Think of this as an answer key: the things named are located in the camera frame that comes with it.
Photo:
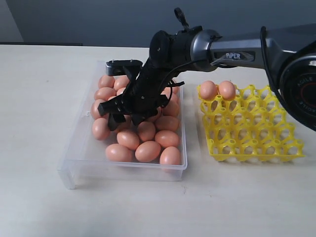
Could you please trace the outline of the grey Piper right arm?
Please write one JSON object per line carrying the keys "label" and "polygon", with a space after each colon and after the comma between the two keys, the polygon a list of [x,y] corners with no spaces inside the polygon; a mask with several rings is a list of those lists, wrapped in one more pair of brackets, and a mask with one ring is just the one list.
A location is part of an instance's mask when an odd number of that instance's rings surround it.
{"label": "grey Piper right arm", "polygon": [[197,26],[175,35],[158,31],[152,38],[149,57],[112,60],[106,63],[110,76],[126,75],[125,91],[98,106],[109,115],[115,130],[130,115],[134,125],[155,116],[169,99],[166,87],[185,71],[212,72],[217,68],[248,67],[266,72],[271,91],[282,107],[298,122],[316,128],[316,26],[300,25],[231,37]]}

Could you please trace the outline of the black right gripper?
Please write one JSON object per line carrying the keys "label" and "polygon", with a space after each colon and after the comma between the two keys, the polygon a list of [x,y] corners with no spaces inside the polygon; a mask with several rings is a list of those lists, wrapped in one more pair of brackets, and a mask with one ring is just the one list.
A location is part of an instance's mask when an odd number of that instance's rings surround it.
{"label": "black right gripper", "polygon": [[166,106],[169,99],[162,91],[185,68],[184,64],[158,62],[147,59],[137,77],[128,77],[129,84],[120,96],[98,105],[100,116],[109,114],[108,128],[115,131],[131,115],[135,125],[157,114],[157,108]]}

